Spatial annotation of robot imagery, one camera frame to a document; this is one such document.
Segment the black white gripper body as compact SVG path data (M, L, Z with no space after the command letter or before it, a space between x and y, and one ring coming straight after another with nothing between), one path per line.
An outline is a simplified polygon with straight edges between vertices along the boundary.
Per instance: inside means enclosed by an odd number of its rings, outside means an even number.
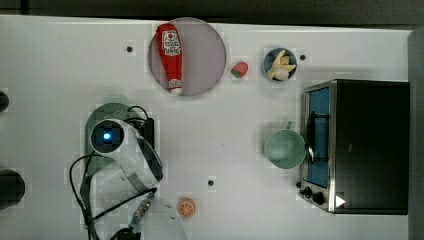
M136 129L139 134L149 142L152 147L155 147L155 123L152 118L145 121L137 120L135 122Z

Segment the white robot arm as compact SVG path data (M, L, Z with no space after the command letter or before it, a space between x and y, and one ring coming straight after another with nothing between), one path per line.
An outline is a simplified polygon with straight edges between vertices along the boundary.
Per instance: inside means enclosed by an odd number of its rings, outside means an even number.
M94 240L188 240L176 208L159 197L161 161L132 125L102 120L89 143L96 155L111 161L89 177Z

